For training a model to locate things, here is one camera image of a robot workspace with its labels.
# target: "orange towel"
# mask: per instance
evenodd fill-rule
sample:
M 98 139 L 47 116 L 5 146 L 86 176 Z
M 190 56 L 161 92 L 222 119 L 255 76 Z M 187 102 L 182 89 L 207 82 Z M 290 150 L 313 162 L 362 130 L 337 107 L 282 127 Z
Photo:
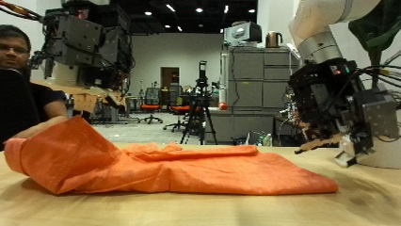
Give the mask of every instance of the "orange towel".
M 185 151 L 177 144 L 118 149 L 78 117 L 33 137 L 11 138 L 5 157 L 51 193 L 194 192 L 282 195 L 335 192 L 326 177 L 255 146 Z

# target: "tripod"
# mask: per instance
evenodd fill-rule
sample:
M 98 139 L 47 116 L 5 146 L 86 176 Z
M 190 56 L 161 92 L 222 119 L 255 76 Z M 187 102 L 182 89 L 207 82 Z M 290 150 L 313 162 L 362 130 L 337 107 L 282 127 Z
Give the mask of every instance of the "tripod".
M 142 105 L 142 97 L 143 97 L 141 83 L 142 83 L 142 80 L 139 80 L 139 91 L 138 91 L 138 99 L 139 99 L 139 103 L 138 104 L 139 105 Z
M 179 144 L 183 142 L 186 134 L 189 130 L 198 127 L 198 133 L 199 133 L 199 145 L 202 145 L 203 142 L 203 134 L 211 133 L 214 144 L 217 144 L 215 139 L 215 130 L 213 127 L 213 122 L 210 118 L 210 112 L 209 112 L 209 106 L 210 106 L 210 95 L 205 93 L 205 88 L 207 86 L 206 84 L 206 77 L 205 77 L 205 61 L 199 62 L 199 79 L 197 80 L 195 88 L 199 88 L 199 94 L 190 97 L 189 100 L 189 120 L 185 126 L 185 130 L 182 132 L 182 137 L 179 139 Z M 205 118 L 207 119 L 209 125 L 210 125 L 210 132 L 205 132 L 205 128 L 202 127 L 202 123 L 205 122 Z

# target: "floor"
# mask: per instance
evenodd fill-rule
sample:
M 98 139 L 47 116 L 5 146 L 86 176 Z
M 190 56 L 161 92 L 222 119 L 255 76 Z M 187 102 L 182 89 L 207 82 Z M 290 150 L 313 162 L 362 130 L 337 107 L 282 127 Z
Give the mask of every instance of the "floor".
M 130 118 L 145 118 L 149 113 L 130 114 Z M 167 112 L 157 112 L 154 117 L 162 119 L 162 123 L 151 121 L 147 124 L 146 121 L 137 123 L 135 119 L 119 117 L 117 123 L 94 123 L 93 128 L 95 131 L 111 142 L 122 143 L 161 143 L 169 142 L 179 143 L 182 138 L 183 128 L 171 132 L 171 126 L 162 130 L 163 125 L 177 122 L 177 116 Z M 199 137 L 186 134 L 183 137 L 183 144 L 201 144 Z

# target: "office chair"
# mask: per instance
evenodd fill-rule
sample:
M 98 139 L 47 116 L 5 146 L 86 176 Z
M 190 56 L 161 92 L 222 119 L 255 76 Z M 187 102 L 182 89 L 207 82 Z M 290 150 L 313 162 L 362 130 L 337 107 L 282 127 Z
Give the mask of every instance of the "office chair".
M 151 120 L 162 123 L 162 119 L 153 116 L 154 112 L 159 109 L 159 88 L 147 88 L 145 91 L 145 100 L 143 105 L 139 106 L 139 109 L 150 112 L 150 116 L 139 119 L 137 123 L 141 121 L 147 121 L 147 124 L 151 123 Z
M 173 126 L 171 132 L 174 132 L 175 129 L 179 129 L 179 127 L 185 126 L 186 121 L 181 121 L 179 117 L 185 116 L 189 113 L 189 103 L 187 101 L 182 100 L 181 95 L 181 86 L 170 86 L 167 88 L 169 91 L 169 109 L 173 112 L 174 115 L 177 115 L 178 120 L 175 123 L 167 124 L 162 127 L 162 130 L 166 130 L 166 127 Z

